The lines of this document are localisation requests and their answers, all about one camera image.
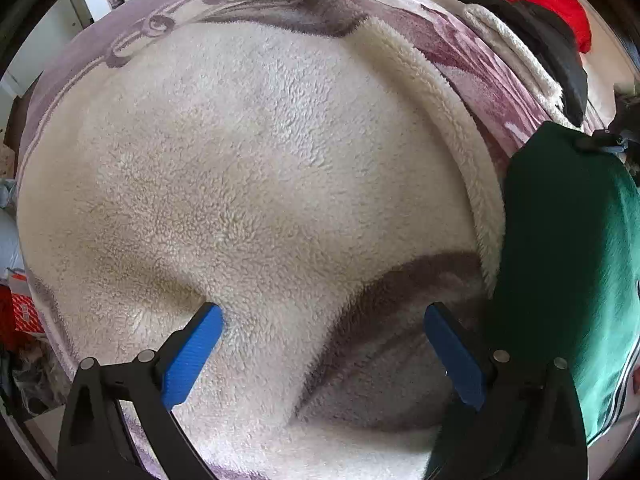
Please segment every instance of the blue gripper pad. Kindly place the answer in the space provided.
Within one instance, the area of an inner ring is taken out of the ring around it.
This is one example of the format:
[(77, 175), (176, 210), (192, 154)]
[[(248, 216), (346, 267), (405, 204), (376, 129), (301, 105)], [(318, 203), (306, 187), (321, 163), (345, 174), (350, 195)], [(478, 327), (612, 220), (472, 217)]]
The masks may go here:
[(212, 305), (169, 365), (162, 381), (162, 403), (171, 410), (187, 400), (204, 363), (222, 334), (222, 309)]
[(447, 370), (460, 399), (479, 411), (486, 399), (486, 377), (459, 335), (434, 304), (424, 313), (424, 333)]

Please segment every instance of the green cloth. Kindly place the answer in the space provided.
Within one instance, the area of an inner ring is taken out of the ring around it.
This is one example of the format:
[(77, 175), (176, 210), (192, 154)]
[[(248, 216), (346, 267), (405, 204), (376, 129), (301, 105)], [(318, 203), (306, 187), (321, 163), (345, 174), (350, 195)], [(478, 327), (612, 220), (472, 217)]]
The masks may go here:
[(612, 423), (640, 336), (640, 202), (616, 156), (574, 148), (581, 135), (544, 123), (511, 160), (484, 336), (521, 362), (565, 358), (590, 441)]

